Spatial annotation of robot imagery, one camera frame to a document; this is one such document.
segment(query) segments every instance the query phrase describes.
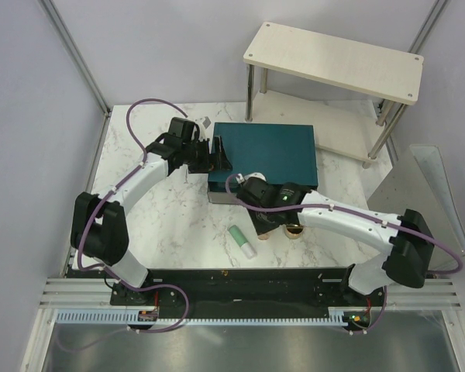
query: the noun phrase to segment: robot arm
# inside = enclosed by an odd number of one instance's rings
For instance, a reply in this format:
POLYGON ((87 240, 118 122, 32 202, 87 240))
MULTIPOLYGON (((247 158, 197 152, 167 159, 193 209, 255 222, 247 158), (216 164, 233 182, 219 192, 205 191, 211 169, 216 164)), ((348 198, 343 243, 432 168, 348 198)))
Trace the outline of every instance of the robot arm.
MULTIPOLYGON (((188 165, 188 172, 191 174, 230 171, 232 167, 220 137, 214 138, 214 147, 215 152, 210 153, 208 139, 200 138, 200 129, 196 123, 173 118, 168 132, 160 135, 146 148, 145 161, 143 162, 142 156, 136 163, 141 165, 141 169, 120 188, 113 184, 100 193, 107 195, 109 191, 115 192, 97 215, 102 221, 90 226, 83 254, 103 263, 133 287, 141 287, 148 270, 128 250, 126 215, 155 184, 184 164, 188 165)), ((127 178, 134 168, 122 179, 127 178)), ((88 220, 100 201, 98 195, 87 192, 77 197, 71 230, 71 245, 74 248, 79 248, 88 220)))
POLYGON ((431 236, 418 212, 407 210, 403 216, 399 216, 367 211, 333 201, 305 186, 293 183, 283 186, 268 184, 259 174, 248 177, 246 181, 240 176, 239 184, 236 197, 254 207, 321 205, 320 208, 292 208, 289 211, 268 213, 249 210, 257 232, 265 233, 279 225, 320 227, 366 243, 379 251, 376 257, 367 262, 347 268, 342 282, 343 291, 351 290, 368 295, 393 282, 412 288, 421 288, 424 285, 433 245, 387 227, 389 222, 431 236), (323 205, 329 205, 330 208, 323 208, 323 205), (377 217, 384 222, 378 225, 362 218, 362 215, 377 217))

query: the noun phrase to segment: box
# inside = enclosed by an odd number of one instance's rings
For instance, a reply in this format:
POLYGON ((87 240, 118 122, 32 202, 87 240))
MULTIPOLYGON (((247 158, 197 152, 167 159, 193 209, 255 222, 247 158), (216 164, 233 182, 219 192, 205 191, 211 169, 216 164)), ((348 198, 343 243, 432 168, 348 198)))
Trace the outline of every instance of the box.
POLYGON ((312 126, 217 122, 214 136, 222 137, 232 170, 208 175, 211 203, 235 204, 226 194, 226 178, 235 173, 260 172, 270 184, 319 185, 312 126))

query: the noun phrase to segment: white wall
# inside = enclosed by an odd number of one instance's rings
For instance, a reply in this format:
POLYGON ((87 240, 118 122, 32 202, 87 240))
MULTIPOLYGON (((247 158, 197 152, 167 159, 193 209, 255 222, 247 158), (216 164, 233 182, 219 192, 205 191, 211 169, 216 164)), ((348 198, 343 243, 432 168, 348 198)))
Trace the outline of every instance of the white wall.
MULTIPOLYGON (((453 0, 421 54, 425 58, 418 103, 394 131, 398 152, 411 143, 439 145, 465 228, 465 0, 453 0)), ((465 270, 454 277, 465 308, 465 270)))
POLYGON ((36 0, 0 0, 0 371, 18 370, 102 127, 36 0))
MULTIPOLYGON (((408 50, 433 0, 55 0, 111 104, 246 100, 243 54, 263 21, 408 50)), ((272 74, 312 99, 361 95, 272 74)))

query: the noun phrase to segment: table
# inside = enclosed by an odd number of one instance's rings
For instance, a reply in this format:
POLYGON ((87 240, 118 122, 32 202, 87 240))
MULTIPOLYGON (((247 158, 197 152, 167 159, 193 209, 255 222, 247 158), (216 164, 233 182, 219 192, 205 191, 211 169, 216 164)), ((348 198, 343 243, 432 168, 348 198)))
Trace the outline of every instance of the table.
POLYGON ((264 22, 244 53, 248 64, 246 121, 314 126, 321 148, 362 160, 369 167, 408 105, 419 97, 424 57, 304 29, 264 22), (255 66, 262 67, 254 96, 255 66), (268 70, 385 98, 376 121, 331 110, 318 102, 267 91, 268 70), (400 106, 385 128, 384 121, 400 106))
MULTIPOLYGON (((358 112, 375 120, 371 101, 322 102, 332 108, 358 112)), ((214 122, 241 122, 244 102, 179 105, 189 118, 214 122)), ((129 136, 125 117, 129 106, 114 107, 93 192, 119 179, 136 162, 140 149, 129 136)), ((179 115, 166 105, 141 105, 133 110, 134 132, 143 144, 167 131, 169 121, 179 115)), ((379 155, 372 168, 335 153, 317 150, 319 191, 330 198, 366 208, 369 198, 391 169, 387 153, 379 155)), ((207 199, 207 176, 176 170, 145 194, 127 216, 129 248, 148 268, 232 268, 232 267, 336 267, 368 260, 373 248, 322 229, 305 229, 297 240, 288 239, 281 229, 267 241, 257 239, 246 212, 238 205, 212 205, 207 199), (248 260, 229 235, 227 228, 238 225, 258 252, 248 260)), ((83 257, 87 265, 90 259, 83 257)))

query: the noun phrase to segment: marble tabletop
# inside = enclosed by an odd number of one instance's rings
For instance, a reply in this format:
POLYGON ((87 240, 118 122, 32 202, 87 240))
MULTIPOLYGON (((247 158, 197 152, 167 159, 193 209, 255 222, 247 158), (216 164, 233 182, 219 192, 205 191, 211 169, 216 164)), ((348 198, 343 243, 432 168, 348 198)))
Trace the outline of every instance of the marble tabletop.
MULTIPOLYGON (((371 101, 325 103, 375 118, 371 101)), ((245 112, 244 102, 178 106, 197 122, 209 117, 212 124, 207 128, 208 136, 212 135, 214 122, 242 122, 245 112)), ((114 107, 93 192, 120 179, 140 156, 140 149, 126 128, 128 107, 114 107)), ((167 131, 173 116, 179 113, 166 105, 141 105, 133 110, 132 127, 147 145, 167 131)), ((317 150, 317 163, 319 192, 360 208, 367 208, 367 198, 391 169, 385 149, 366 170, 357 160, 323 150, 317 150)), ((362 243, 316 228, 306 228, 296 240, 287 238, 282 229, 276 229, 266 241, 258 240, 246 209, 210 204, 207 175, 188 174, 186 167, 148 191, 126 219, 130 250, 143 265, 153 269, 340 267, 364 262, 377 254, 362 243), (238 225, 243 231, 257 257, 248 260, 244 256, 227 231, 231 225, 238 225)), ((91 260, 83 257, 83 262, 88 264, 91 260)))

